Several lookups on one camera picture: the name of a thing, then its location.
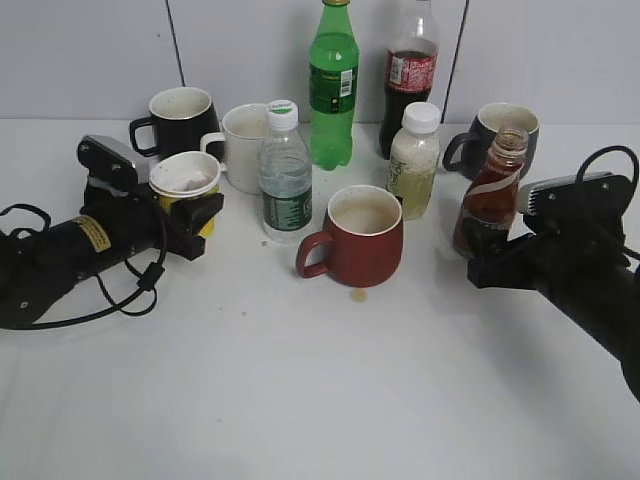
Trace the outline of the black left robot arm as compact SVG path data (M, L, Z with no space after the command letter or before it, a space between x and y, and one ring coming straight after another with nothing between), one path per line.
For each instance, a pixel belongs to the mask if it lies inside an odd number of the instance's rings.
M45 330L97 320L115 312L130 315L129 305L143 294L156 294L164 262L173 253L193 261L205 252L200 232L224 205L213 193L180 199L164 211L159 197L141 185L122 197L95 187L85 190L85 204L77 217L54 225L50 216L33 205L15 209L43 221L41 229L18 227L1 236L1 326L6 330ZM72 319L44 322L42 316L74 287L132 256L155 248L158 257L144 270L130 267L136 279L132 294L117 301L105 297L105 309Z

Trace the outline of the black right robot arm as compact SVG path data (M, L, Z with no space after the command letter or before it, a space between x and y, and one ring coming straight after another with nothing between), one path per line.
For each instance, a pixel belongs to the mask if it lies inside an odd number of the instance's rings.
M639 393L639 282L623 254L594 229L624 237L631 181L610 172L521 187L517 210L530 233L488 248L468 263L478 288L535 290L572 319L621 365Z

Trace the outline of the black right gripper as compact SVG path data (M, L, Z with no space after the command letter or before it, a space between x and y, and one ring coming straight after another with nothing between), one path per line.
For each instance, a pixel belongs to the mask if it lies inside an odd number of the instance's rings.
M525 216L538 243L527 265L540 292L586 286L607 293L630 291L630 262L621 252L625 240L622 216L630 201L630 180L614 174L610 203L601 213L585 216ZM467 278L477 288L532 289L525 266L532 234L516 239L478 239L472 245Z

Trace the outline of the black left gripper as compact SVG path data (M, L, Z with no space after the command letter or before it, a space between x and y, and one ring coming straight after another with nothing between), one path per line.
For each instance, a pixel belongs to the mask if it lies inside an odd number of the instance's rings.
M224 206L222 193L207 194L174 202L170 216L186 232L169 229L167 215L146 184L133 190L116 188L92 175L87 177L81 227L101 260L125 260L154 248L159 260L168 251L194 261L205 253L215 216Z

